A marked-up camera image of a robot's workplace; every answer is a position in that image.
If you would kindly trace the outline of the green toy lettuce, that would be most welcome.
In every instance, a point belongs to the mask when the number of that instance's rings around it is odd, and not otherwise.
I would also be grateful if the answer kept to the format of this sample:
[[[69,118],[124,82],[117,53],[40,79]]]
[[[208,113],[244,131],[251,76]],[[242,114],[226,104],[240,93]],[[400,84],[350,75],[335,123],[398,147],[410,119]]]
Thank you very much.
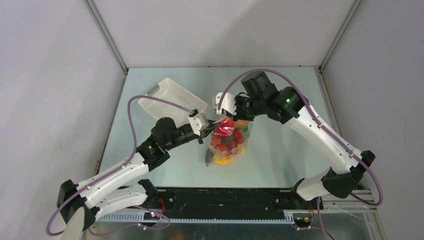
[[[251,134],[251,129],[247,126],[245,128],[242,129],[243,131],[243,137],[245,140],[247,140]]]

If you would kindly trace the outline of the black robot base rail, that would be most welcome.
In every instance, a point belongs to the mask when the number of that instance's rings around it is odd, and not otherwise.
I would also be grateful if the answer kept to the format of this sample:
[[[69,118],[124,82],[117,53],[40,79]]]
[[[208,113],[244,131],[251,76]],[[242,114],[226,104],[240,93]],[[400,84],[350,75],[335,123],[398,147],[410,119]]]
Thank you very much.
[[[149,194],[142,206],[168,218],[276,220],[289,211],[323,209],[316,198],[306,201],[285,188],[155,187],[148,179],[136,185]]]

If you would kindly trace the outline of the grey toy fish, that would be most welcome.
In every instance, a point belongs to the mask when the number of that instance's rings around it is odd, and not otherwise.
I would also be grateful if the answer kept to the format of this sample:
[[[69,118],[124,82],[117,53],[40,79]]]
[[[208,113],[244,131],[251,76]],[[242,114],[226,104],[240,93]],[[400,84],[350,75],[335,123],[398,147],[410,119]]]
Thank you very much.
[[[215,164],[215,153],[210,148],[206,150],[204,162],[206,167],[210,167]]]

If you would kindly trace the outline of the clear zip top bag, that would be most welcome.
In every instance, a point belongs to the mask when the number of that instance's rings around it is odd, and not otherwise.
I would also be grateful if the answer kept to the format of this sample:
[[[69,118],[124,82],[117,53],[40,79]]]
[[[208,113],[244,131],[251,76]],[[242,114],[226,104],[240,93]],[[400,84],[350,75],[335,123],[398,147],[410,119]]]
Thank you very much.
[[[232,135],[230,135],[230,136],[221,136],[221,143],[226,144],[226,146],[227,146],[227,147],[228,147],[228,149],[229,149],[229,153],[228,153],[228,154],[226,154],[226,155],[220,154],[220,153],[217,151],[217,149],[211,145],[211,137],[212,137],[213,135],[217,135],[217,134],[215,134],[215,128],[217,127],[218,123],[219,123],[222,119],[224,119],[224,118],[230,118],[230,117],[223,117],[223,118],[221,118],[220,120],[218,120],[217,122],[215,122],[216,126],[214,127],[213,131],[212,131],[212,132],[211,132],[211,134],[210,134],[208,148],[209,148],[209,149],[211,149],[211,150],[214,152],[214,154],[215,154],[215,155],[216,155],[216,154],[218,154],[218,155],[221,155],[221,156],[223,156],[223,157],[227,157],[227,156],[234,156],[234,155],[236,155],[236,154],[240,153],[240,152],[241,152],[241,150],[242,150],[243,148],[247,148],[247,150],[248,150],[248,141],[249,141],[249,139],[245,139],[245,142],[244,142],[243,144],[238,144],[238,143],[234,140],[233,133],[232,133]],[[252,131],[253,123],[252,123],[251,121],[249,121],[248,127],[249,127],[249,128],[250,128],[250,130]]]

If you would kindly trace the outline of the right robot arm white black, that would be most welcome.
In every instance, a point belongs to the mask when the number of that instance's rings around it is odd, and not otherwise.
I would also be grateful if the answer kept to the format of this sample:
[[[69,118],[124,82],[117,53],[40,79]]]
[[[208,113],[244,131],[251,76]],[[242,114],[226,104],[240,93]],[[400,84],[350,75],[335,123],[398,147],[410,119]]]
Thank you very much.
[[[311,200],[324,195],[341,199],[354,197],[353,191],[364,173],[374,177],[370,170],[376,158],[374,153],[360,151],[344,140],[285,75],[272,69],[253,69],[239,75],[229,86],[238,81],[241,81],[246,95],[229,94],[227,87],[221,97],[216,98],[217,113],[224,111],[234,120],[247,121],[266,115],[300,134],[330,165],[324,172],[296,183],[290,196],[295,208],[304,209]]]

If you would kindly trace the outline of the red toy apple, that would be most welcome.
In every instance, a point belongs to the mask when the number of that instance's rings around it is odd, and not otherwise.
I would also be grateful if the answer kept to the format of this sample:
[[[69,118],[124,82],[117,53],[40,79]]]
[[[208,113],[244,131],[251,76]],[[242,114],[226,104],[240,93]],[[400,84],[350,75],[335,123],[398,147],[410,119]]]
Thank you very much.
[[[223,118],[216,126],[214,133],[218,136],[228,137],[233,134],[235,123],[231,118]]]

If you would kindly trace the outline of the yellow toy mango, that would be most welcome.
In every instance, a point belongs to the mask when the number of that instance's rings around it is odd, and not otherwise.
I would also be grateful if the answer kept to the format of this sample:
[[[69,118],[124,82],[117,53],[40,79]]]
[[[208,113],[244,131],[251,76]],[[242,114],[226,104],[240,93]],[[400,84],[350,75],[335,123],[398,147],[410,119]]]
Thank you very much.
[[[229,165],[245,155],[246,152],[247,148],[242,148],[240,153],[232,156],[221,156],[219,154],[215,154],[213,156],[213,163],[216,165]]]

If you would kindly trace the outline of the brown toy potato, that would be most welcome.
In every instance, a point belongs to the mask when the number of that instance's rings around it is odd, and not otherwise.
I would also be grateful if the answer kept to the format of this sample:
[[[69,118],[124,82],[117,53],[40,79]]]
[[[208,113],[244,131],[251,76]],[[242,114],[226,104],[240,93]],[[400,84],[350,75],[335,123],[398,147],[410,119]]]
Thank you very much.
[[[244,131],[245,129],[248,128],[249,123],[250,122],[247,121],[247,120],[241,120],[241,119],[239,119],[237,121],[234,121],[234,128]]]

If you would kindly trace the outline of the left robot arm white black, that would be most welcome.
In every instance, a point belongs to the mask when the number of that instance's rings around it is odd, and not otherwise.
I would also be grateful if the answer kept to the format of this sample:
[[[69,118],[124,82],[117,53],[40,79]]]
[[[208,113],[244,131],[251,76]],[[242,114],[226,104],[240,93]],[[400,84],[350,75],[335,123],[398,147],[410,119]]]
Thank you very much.
[[[158,168],[170,158],[169,150],[208,135],[214,122],[202,114],[189,117],[188,123],[176,126],[170,117],[160,118],[150,136],[131,155],[103,173],[74,183],[67,180],[60,186],[57,209],[65,223],[76,211],[84,212],[83,229],[87,230],[104,215],[132,206],[153,208],[158,202],[158,190],[148,179],[124,188],[123,185]]]

